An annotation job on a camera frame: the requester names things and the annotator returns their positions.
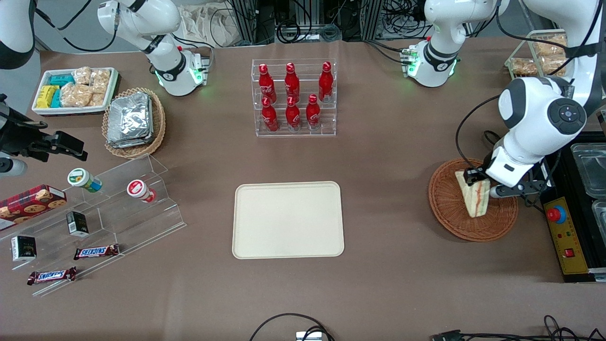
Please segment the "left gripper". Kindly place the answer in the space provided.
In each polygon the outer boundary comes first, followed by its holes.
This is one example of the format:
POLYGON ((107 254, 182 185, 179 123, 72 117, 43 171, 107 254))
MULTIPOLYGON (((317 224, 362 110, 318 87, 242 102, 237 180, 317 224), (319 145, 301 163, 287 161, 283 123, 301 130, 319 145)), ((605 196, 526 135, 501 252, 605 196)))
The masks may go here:
POLYGON ((518 155, 517 152, 519 151, 519 149, 514 148, 513 151, 509 152, 504 144, 496 144, 486 167, 471 167, 463 171, 465 183, 471 186, 491 178, 506 187, 515 187, 522 177, 545 157, 545 155, 534 153, 518 155))

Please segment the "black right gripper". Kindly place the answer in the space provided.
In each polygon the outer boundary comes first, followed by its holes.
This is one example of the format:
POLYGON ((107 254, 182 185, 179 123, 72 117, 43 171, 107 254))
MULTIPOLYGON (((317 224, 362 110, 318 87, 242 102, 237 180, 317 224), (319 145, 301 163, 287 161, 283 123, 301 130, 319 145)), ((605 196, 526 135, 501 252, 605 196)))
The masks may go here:
POLYGON ((13 110, 6 103, 7 95, 0 95, 0 142, 2 153, 17 157, 34 158, 47 162, 50 154, 64 154, 80 161, 87 161, 84 142, 65 132, 56 137, 46 137, 42 130, 48 127, 43 121, 33 121, 13 110))

